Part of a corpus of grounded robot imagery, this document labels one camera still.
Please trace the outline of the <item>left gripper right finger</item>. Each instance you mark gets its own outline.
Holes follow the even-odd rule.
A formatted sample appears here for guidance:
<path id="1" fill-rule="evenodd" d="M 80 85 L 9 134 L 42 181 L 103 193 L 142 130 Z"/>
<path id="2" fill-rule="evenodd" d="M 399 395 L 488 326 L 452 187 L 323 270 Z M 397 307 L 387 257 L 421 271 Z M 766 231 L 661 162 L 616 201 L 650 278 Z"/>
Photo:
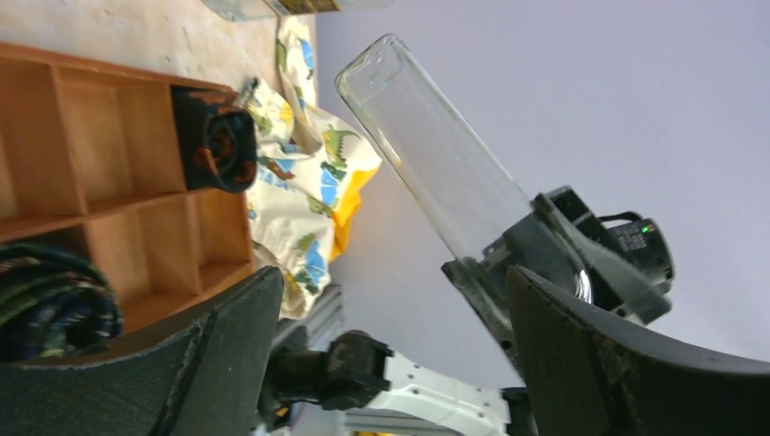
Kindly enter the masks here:
<path id="1" fill-rule="evenodd" d="M 766 435 L 769 365 L 651 331 L 522 268 L 509 317 L 542 435 Z"/>

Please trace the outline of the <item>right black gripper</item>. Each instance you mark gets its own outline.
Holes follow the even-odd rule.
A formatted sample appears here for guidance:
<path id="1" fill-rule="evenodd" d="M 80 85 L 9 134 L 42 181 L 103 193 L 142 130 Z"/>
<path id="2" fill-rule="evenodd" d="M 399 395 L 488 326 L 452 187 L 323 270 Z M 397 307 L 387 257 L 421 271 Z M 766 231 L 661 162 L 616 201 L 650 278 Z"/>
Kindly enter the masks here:
<path id="1" fill-rule="evenodd" d="M 634 211 L 599 216 L 570 186 L 538 194 L 532 210 L 478 256 L 441 267 L 505 353 L 521 370 L 505 289 L 521 266 L 582 302 L 648 325 L 667 314 L 673 260 L 651 218 Z"/>

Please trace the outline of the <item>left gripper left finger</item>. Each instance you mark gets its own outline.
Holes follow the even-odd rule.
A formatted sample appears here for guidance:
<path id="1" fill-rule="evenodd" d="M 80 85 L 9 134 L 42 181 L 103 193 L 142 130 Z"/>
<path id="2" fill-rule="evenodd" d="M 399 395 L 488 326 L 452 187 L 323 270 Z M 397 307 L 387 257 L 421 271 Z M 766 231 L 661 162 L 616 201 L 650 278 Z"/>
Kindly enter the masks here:
<path id="1" fill-rule="evenodd" d="M 1 368 L 4 435 L 247 435 L 281 304 L 265 267 L 85 356 Z"/>

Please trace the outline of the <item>clear glass bottle back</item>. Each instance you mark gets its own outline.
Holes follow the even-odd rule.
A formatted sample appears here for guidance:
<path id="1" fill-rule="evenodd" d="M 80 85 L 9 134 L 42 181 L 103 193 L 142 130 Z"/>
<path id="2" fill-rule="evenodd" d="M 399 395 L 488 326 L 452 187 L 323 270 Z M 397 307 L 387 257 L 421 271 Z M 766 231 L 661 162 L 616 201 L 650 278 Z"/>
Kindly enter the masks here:
<path id="1" fill-rule="evenodd" d="M 387 34 L 337 75 L 336 88 L 450 252 L 478 256 L 532 210 L 414 54 Z"/>

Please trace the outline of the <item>wooden compartment tray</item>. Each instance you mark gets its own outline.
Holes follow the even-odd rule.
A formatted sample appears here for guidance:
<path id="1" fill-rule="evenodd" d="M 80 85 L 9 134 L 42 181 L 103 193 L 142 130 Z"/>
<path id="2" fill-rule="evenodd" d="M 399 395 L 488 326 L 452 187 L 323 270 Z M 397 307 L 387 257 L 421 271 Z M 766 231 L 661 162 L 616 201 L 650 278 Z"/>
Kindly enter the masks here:
<path id="1" fill-rule="evenodd" d="M 176 87 L 208 83 L 1 46 L 1 239 L 90 258 L 127 332 L 256 269 L 244 197 L 186 186 Z"/>

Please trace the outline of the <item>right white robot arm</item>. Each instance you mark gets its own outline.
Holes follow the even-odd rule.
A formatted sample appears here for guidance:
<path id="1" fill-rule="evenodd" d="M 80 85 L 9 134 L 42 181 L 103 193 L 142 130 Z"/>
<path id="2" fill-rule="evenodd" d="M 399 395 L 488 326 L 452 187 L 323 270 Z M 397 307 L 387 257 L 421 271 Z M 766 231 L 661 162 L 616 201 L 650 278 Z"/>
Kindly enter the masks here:
<path id="1" fill-rule="evenodd" d="M 482 320 L 514 367 L 505 276 L 524 266 L 579 300 L 648 324 L 670 308 L 675 273 L 656 222 L 636 212 L 599 216 L 568 186 L 537 195 L 520 220 L 481 251 L 442 272 Z M 427 369 L 387 344 L 349 331 L 312 351 L 300 328 L 272 352 L 257 412 L 268 430 L 288 425 L 297 403 L 326 411 L 407 413 L 465 435 L 534 435 L 524 388 L 485 389 Z"/>

